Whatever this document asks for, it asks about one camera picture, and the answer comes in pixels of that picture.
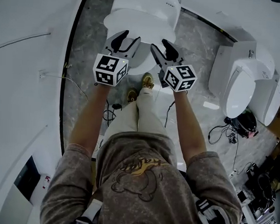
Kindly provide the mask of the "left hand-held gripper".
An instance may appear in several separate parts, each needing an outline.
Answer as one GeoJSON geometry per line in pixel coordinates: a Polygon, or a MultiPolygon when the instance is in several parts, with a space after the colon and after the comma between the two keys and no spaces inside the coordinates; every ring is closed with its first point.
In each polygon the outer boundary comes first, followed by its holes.
{"type": "Polygon", "coordinates": [[[121,31],[105,42],[102,53],[98,53],[93,64],[95,82],[108,86],[116,86],[128,73],[129,61],[134,57],[141,37],[137,37],[125,51],[120,51],[123,40],[129,34],[129,30],[121,31]]]}

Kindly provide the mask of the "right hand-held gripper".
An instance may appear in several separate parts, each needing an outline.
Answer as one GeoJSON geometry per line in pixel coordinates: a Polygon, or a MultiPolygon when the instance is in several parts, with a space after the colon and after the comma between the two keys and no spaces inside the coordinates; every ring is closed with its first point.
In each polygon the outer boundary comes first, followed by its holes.
{"type": "Polygon", "coordinates": [[[165,55],[155,44],[151,44],[151,53],[161,71],[158,74],[162,88],[170,87],[174,92],[190,90],[197,80],[196,72],[191,64],[180,64],[181,54],[178,47],[162,40],[166,48],[165,55]]]}

